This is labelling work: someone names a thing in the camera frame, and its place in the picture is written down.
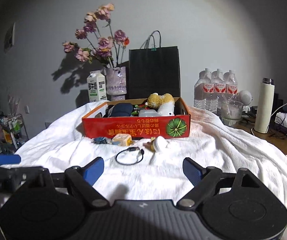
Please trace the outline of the white round small object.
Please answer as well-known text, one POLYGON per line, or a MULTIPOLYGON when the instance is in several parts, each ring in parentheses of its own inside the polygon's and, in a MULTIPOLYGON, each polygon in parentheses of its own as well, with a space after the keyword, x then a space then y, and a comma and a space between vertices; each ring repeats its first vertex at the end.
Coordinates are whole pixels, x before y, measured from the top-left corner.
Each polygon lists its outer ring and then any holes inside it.
POLYGON ((143 145, 145 148, 152 152, 165 151, 169 142, 162 136, 151 137, 149 142, 145 142, 143 145))

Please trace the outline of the yellow cube block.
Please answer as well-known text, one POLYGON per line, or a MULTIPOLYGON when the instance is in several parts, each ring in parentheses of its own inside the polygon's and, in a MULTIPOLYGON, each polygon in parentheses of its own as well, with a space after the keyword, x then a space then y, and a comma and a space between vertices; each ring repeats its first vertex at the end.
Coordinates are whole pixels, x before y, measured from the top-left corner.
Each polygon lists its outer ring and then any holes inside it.
POLYGON ((130 134, 118 133, 112 138, 112 143, 119 146, 130 146, 132 137, 130 134))

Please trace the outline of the yellow white plush toy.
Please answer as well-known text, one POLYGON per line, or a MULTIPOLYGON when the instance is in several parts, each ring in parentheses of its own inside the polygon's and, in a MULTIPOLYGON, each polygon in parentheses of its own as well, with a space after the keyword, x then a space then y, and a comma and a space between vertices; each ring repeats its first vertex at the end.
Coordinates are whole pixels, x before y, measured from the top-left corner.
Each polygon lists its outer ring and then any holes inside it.
POLYGON ((147 99, 148 107, 156 109, 160 116, 173 116, 175 100, 169 93, 159 95, 158 93, 150 94, 147 99))

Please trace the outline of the white fluffy blanket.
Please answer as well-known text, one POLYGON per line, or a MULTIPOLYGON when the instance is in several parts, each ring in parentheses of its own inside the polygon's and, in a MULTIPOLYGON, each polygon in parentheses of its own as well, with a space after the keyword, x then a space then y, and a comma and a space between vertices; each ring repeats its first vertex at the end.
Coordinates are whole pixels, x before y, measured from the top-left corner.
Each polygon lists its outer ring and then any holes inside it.
POLYGON ((65 114, 19 150, 19 167, 49 170, 27 180, 0 209, 6 239, 287 239, 287 156, 265 140, 192 109, 190 135, 165 151, 96 144, 82 117, 65 114), (82 168, 97 157, 93 186, 82 168), (206 168, 196 186, 185 158, 206 168))

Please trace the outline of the navy blue pouch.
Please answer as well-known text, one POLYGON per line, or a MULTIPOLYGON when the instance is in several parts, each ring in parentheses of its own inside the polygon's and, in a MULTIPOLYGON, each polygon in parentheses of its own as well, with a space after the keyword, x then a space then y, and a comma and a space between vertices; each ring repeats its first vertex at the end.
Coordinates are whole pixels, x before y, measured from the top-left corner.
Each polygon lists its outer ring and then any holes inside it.
POLYGON ((117 103, 108 106, 108 117, 130 117, 134 107, 131 103, 117 103))

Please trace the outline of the water bottle middle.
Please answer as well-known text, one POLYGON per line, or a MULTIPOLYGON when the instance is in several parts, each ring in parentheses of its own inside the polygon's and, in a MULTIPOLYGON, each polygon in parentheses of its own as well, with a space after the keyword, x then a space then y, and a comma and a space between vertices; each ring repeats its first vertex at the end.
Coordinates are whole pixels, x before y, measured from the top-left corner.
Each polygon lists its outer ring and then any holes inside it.
POLYGON ((226 82, 221 69, 217 69, 212 73, 214 83, 214 93, 217 98, 217 109, 221 110, 222 102, 226 101, 226 82))

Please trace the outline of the water bottle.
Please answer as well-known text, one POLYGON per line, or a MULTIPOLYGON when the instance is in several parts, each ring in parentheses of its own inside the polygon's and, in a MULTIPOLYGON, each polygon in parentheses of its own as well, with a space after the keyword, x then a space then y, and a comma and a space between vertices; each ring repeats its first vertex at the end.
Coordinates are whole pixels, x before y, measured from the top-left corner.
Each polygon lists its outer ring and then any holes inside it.
POLYGON ((212 73, 206 68, 199 73, 199 79, 194 85, 194 107, 206 109, 206 98, 214 92, 212 73))
POLYGON ((224 74, 226 83, 226 98, 232 100, 238 94, 238 81, 236 79, 235 71, 229 70, 224 74))
POLYGON ((221 110, 222 102, 226 101, 226 82, 221 69, 217 69, 212 73, 214 83, 214 93, 217 98, 217 109, 221 110))

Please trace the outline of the water bottle left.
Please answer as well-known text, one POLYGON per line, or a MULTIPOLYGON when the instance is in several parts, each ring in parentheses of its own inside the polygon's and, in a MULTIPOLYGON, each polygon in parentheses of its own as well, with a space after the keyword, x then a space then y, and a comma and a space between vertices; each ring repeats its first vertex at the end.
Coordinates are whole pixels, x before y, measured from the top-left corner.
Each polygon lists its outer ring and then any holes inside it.
POLYGON ((194 85, 194 107, 206 109, 206 98, 214 92, 212 73, 206 68, 199 73, 199 79, 194 85))

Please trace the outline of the white thermos bottle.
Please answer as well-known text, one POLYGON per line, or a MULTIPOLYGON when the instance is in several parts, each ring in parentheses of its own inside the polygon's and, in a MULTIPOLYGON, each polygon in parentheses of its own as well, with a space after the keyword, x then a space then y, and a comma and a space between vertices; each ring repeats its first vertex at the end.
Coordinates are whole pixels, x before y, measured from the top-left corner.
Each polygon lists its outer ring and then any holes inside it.
POLYGON ((275 86, 274 80, 263 78, 259 90, 258 108, 254 130, 265 134, 268 132, 268 126, 272 114, 275 86))

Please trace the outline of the white milk carton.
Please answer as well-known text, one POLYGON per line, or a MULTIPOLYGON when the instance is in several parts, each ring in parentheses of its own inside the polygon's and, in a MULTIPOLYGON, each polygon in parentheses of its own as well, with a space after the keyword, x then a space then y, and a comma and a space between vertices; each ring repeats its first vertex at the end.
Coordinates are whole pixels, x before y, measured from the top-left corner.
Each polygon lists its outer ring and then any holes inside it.
POLYGON ((87 77, 88 96, 90 102, 98 102, 107 100, 105 76, 100 70, 90 72, 87 77))

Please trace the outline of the white round lamp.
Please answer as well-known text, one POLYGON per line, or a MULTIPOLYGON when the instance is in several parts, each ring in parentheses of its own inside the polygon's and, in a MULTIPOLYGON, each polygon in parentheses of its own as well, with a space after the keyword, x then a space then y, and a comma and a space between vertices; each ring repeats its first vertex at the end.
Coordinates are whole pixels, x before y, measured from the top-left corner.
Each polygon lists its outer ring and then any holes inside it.
POLYGON ((237 101, 241 102, 244 106, 248 106, 252 102, 252 95, 248 90, 241 90, 238 93, 237 101))

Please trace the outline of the purple glass vase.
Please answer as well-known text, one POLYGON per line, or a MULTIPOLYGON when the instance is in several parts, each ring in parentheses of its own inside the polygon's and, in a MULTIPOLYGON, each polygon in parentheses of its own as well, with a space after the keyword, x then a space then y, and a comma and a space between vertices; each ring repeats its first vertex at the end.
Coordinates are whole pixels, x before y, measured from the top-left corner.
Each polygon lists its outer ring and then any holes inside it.
POLYGON ((111 101, 124 100, 127 94, 126 67, 105 70, 106 90, 111 101))

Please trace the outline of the water bottle right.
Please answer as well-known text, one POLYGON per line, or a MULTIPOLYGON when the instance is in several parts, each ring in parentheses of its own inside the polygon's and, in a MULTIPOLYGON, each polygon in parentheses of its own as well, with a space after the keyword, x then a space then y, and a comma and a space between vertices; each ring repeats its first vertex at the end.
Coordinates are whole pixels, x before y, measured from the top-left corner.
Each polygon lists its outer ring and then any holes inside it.
POLYGON ((229 70, 224 74, 226 83, 226 98, 232 100, 238 94, 238 81, 236 79, 235 71, 229 70))

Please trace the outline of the black paper bag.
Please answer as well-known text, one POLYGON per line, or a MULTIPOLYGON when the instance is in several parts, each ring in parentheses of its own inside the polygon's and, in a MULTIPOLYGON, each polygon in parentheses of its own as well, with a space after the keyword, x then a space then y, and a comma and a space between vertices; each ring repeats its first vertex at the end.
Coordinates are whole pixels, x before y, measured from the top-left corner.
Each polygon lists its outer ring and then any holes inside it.
POLYGON ((139 49, 129 51, 129 99, 144 99, 152 93, 181 96, 178 47, 163 47, 161 42, 161 33, 155 30, 139 49))

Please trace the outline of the dried purple flowers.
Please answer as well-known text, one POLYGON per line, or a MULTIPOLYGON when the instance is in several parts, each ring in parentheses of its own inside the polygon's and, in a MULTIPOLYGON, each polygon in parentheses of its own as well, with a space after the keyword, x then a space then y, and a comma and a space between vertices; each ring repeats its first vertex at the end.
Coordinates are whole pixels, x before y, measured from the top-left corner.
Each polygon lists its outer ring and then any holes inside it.
POLYGON ((83 27, 75 31, 75 38, 88 45, 83 47, 77 42, 65 41, 62 43, 64 53, 73 54, 82 63, 97 60, 108 68, 119 67, 130 39, 121 29, 112 30, 111 13, 114 10, 115 5, 108 3, 87 12, 83 27))

